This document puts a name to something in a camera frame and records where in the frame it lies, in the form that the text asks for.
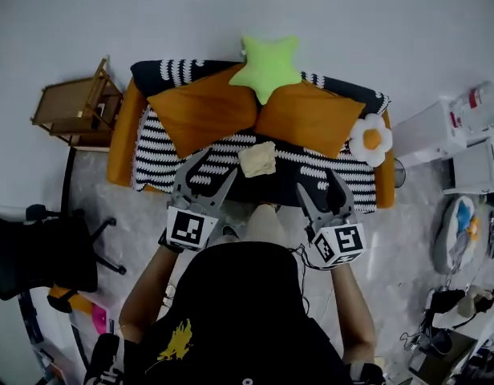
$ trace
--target black shirt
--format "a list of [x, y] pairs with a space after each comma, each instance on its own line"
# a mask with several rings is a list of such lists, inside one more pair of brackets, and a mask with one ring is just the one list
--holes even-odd
[[290, 251], [238, 242], [195, 256], [169, 312], [141, 344], [102, 335], [85, 384], [344, 384], [353, 379], [384, 382], [373, 364], [344, 365], [323, 330], [306, 316]]

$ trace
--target gray floor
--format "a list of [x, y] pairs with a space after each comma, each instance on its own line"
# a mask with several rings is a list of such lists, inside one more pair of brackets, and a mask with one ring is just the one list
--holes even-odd
[[[128, 273], [121, 277], [99, 267], [102, 294], [114, 298], [117, 311], [156, 251], [157, 240], [164, 229], [167, 196], [108, 184], [106, 160], [105, 153], [77, 153], [71, 206], [85, 209], [91, 229], [106, 217], [117, 218], [117, 226], [106, 230], [97, 245], [100, 253], [128, 268]], [[397, 204], [393, 209], [359, 217], [365, 226], [370, 250], [354, 262], [353, 269], [375, 321], [379, 336], [377, 355], [384, 359], [385, 372], [393, 379], [405, 377], [409, 357], [403, 351], [400, 335], [415, 332], [427, 292], [447, 282], [445, 276], [434, 271], [430, 260], [431, 243], [447, 202], [442, 194], [446, 177], [445, 165], [441, 163], [412, 168], [407, 172], [403, 187], [397, 190]], [[494, 260], [484, 258], [488, 207], [481, 205], [478, 209], [481, 217], [479, 246], [474, 260], [453, 276], [451, 287], [464, 288], [474, 281], [484, 287], [494, 286]], [[252, 210], [253, 205], [232, 201], [224, 204], [226, 216], [240, 233]], [[290, 241], [298, 246], [306, 239], [302, 211], [282, 207], [278, 215]], [[175, 286], [192, 256], [192, 253], [180, 255], [172, 275]], [[317, 320], [341, 353], [330, 274], [308, 269], [305, 296], [310, 301], [310, 316]], [[210, 306], [219, 300], [210, 293]]]

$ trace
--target person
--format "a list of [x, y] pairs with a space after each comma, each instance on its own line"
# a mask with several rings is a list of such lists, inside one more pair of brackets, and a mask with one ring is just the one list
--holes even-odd
[[103, 334], [86, 385], [120, 383], [384, 383], [374, 323], [348, 264], [332, 271], [343, 358], [306, 315], [298, 266], [272, 205], [258, 205], [242, 241], [226, 233], [181, 276], [156, 321], [179, 251], [161, 245]]

